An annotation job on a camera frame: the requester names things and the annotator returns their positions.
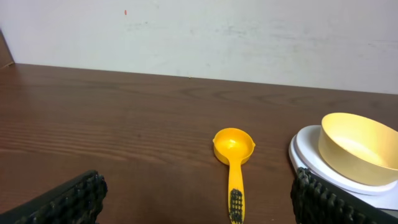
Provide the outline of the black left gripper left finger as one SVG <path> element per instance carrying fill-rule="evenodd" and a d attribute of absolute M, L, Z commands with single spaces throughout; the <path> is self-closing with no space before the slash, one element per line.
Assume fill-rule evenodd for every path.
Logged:
<path fill-rule="evenodd" d="M 108 192 L 96 170 L 71 179 L 38 197 L 1 214 L 1 223 L 96 223 Z"/>

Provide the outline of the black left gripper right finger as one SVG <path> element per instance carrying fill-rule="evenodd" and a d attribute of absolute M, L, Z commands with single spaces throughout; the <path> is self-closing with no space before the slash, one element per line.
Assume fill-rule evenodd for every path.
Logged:
<path fill-rule="evenodd" d="M 299 167 L 290 192 L 300 224 L 397 224 L 397 218 Z"/>

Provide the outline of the yellow plastic measuring scoop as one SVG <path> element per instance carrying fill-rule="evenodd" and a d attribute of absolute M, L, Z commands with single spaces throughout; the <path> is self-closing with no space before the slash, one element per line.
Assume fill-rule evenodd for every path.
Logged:
<path fill-rule="evenodd" d="M 224 128 L 213 138 L 215 157 L 229 167 L 228 216 L 231 223 L 244 223 L 246 203 L 241 166 L 254 152 L 252 137 L 237 128 Z"/>

